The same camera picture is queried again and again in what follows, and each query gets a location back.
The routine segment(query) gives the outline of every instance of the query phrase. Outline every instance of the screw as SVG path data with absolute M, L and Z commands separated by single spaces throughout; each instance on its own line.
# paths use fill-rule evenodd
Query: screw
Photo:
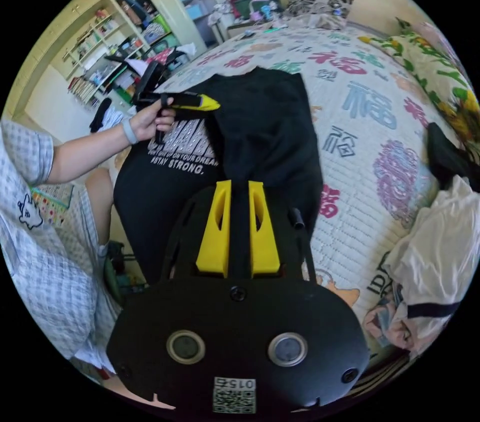
M 243 287 L 232 287 L 230 290 L 230 297 L 235 302 L 241 302 L 245 300 L 247 291 Z
M 353 382 L 357 375 L 359 374 L 357 369 L 348 369 L 345 371 L 345 373 L 341 377 L 341 381 L 344 384 L 349 384 L 350 382 Z
M 132 376 L 132 371 L 129 369 L 129 367 L 125 365 L 120 366 L 120 374 L 124 376 L 125 378 L 129 379 Z

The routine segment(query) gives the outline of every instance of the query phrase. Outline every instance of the person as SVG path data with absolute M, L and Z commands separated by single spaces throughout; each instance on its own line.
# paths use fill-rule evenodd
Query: person
M 34 321 L 55 348 L 115 374 L 107 343 L 121 311 L 108 293 L 103 265 L 110 237 L 113 186 L 106 168 L 98 167 L 131 142 L 168 132 L 172 109 L 157 101 L 103 132 L 54 147 L 52 137 L 15 122 L 0 121 L 0 238 L 13 283 Z M 89 174 L 73 199 L 60 228 L 43 220 L 31 188 L 62 184 Z M 118 377 L 109 389 L 158 407 L 129 393 Z

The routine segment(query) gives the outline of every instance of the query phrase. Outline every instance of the black t-shirt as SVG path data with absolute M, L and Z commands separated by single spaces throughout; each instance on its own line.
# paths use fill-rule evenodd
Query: black t-shirt
M 188 120 L 192 113 L 179 111 L 182 120 L 161 146 L 132 148 L 115 185 L 115 206 L 149 284 L 160 277 L 184 204 L 219 180 L 278 188 L 300 210 L 309 235 L 318 215 L 322 173 L 300 74 L 262 68 L 215 74 L 189 91 L 217 100 L 220 109 L 203 113 L 204 120 Z

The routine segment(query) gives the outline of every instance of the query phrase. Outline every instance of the pillow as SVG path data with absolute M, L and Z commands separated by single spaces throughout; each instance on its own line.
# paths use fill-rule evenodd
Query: pillow
M 360 36 L 413 74 L 464 142 L 480 142 L 480 106 L 472 87 L 443 53 L 415 32 L 386 39 Z
M 286 16 L 298 17 L 310 14 L 307 27 L 343 29 L 354 0 L 288 0 Z
M 445 54 L 450 59 L 450 61 L 457 67 L 457 69 L 462 73 L 465 79 L 467 79 L 470 83 L 469 78 L 466 74 L 467 72 L 465 71 L 463 64 L 460 62 L 457 53 L 454 51 L 454 48 L 450 45 L 447 38 L 440 31 L 440 29 L 425 21 L 410 24 L 408 21 L 405 21 L 398 17 L 397 21 L 400 26 L 401 34 L 405 35 L 409 32 L 415 32 L 419 34 L 421 37 L 427 40 L 434 49 L 436 49 L 438 52 L 442 52 L 443 54 Z

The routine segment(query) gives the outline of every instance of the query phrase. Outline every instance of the hand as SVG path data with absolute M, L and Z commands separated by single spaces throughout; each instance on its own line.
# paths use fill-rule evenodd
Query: hand
M 168 99 L 168 104 L 173 102 L 173 98 Z M 135 116 L 130 119 L 131 128 L 140 141 L 147 141 L 155 136 L 155 132 L 170 132 L 172 125 L 175 122 L 175 111 L 173 109 L 163 109 L 160 117 L 158 112 L 162 107 L 160 100 L 152 105 L 142 109 Z

